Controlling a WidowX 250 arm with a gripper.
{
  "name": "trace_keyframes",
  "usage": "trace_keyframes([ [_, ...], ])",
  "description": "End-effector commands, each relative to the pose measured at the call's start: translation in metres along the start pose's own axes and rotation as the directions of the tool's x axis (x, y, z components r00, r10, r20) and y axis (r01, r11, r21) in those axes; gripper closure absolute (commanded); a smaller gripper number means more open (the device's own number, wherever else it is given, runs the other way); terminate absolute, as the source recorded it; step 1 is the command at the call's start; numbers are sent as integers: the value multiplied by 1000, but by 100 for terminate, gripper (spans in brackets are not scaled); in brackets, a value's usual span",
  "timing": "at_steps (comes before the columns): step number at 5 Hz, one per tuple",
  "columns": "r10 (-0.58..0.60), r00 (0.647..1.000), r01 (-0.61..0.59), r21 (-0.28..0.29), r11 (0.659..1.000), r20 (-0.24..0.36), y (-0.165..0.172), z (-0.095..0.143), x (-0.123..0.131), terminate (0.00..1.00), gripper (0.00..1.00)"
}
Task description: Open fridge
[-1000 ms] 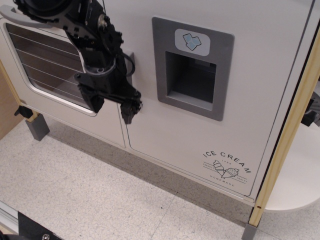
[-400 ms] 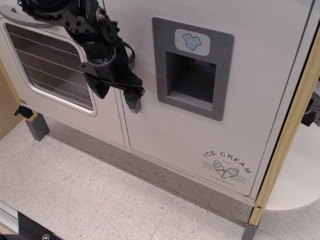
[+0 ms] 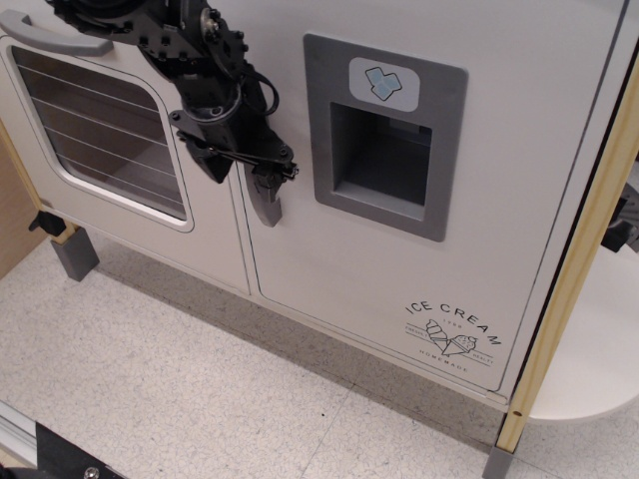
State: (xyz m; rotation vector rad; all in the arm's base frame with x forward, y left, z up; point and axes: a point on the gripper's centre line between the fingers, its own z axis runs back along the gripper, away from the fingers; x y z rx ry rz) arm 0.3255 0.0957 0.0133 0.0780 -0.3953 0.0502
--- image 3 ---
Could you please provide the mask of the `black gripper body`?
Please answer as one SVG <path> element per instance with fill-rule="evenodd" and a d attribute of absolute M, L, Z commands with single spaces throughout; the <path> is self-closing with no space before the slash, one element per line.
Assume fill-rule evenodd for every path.
<path fill-rule="evenodd" d="M 227 105 L 195 108 L 185 104 L 170 114 L 178 137 L 187 134 L 215 148 L 225 158 L 250 167 L 281 173 L 285 180 L 295 178 L 299 169 L 293 151 L 271 130 L 266 117 L 245 103 L 238 88 Z"/>

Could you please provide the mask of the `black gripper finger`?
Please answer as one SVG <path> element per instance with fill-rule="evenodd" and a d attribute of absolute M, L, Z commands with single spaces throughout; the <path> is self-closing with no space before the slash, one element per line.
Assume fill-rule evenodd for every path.
<path fill-rule="evenodd" d="M 266 168 L 253 168 L 254 185 L 262 200 L 274 204 L 278 199 L 278 191 L 285 182 L 284 176 Z"/>
<path fill-rule="evenodd" d="M 231 169 L 231 161 L 196 137 L 183 134 L 182 141 L 192 159 L 207 176 L 217 184 L 222 184 Z"/>

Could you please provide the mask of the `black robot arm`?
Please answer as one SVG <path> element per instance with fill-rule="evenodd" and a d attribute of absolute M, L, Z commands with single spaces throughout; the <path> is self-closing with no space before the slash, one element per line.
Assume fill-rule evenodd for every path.
<path fill-rule="evenodd" d="M 248 166 L 258 195 L 277 199 L 298 167 L 292 149 L 270 128 L 279 106 L 266 100 L 270 81 L 245 55 L 244 34 L 206 1 L 53 1 L 57 17 L 82 34 L 136 46 L 177 89 L 182 108 L 172 125 L 193 160 L 216 183 L 233 163 Z"/>

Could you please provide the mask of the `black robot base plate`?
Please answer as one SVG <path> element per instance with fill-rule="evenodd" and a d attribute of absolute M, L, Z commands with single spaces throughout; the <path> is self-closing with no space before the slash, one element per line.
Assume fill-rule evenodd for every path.
<path fill-rule="evenodd" d="M 113 469 L 48 427 L 36 423 L 37 467 L 1 466 L 1 477 L 12 479 L 123 479 Z"/>

